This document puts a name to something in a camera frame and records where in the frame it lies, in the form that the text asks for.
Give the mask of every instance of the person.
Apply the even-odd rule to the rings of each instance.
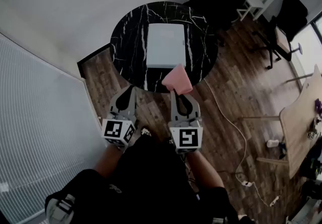
[[[47,219],[50,224],[254,223],[247,216],[238,220],[222,179],[199,151],[187,153],[186,159],[197,194],[174,145],[159,142],[144,127],[124,153],[109,144],[94,169],[81,171],[49,195]]]

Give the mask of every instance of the light wood desk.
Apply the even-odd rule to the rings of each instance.
[[[299,97],[291,105],[284,108],[279,116],[241,118],[281,122],[287,148],[287,160],[257,158],[258,161],[288,166],[289,177],[292,178],[295,175],[317,140],[309,140],[306,137],[309,126],[317,115],[314,103],[316,99],[322,100],[322,77],[317,65],[314,67],[312,77],[305,81]],[[321,127],[322,124],[319,123],[318,131],[321,130]]]

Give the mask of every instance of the white box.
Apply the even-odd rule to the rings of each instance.
[[[185,29],[180,24],[149,24],[146,65],[152,68],[186,66]]]

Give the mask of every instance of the table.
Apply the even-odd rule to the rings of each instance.
[[[175,2],[141,5],[119,21],[111,37],[110,52],[120,75],[141,89],[168,92],[161,81],[171,69],[146,67],[148,25],[152,23],[184,25],[186,72],[190,82],[195,85],[208,75],[218,53],[215,32],[202,15]]]
[[[309,126],[317,115],[314,106],[317,98],[322,99],[322,77],[317,65],[315,65],[314,73],[311,78],[305,81],[299,97],[291,105],[285,107],[279,116],[241,118],[281,122],[287,148],[287,160],[257,158],[258,161],[288,166],[290,178],[296,174],[307,153],[317,140],[317,138],[309,140],[306,137]]]
[[[245,16],[248,13],[251,13],[251,15],[253,16],[253,18],[255,17],[255,15],[252,13],[252,9],[262,9],[264,7],[264,4],[261,0],[246,0],[244,3],[244,6],[247,7],[247,9],[237,9],[237,13],[240,16],[240,20],[242,21]]]

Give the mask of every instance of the frosted glass panel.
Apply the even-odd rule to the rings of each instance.
[[[84,83],[0,34],[0,210],[11,223],[93,167],[105,148]]]

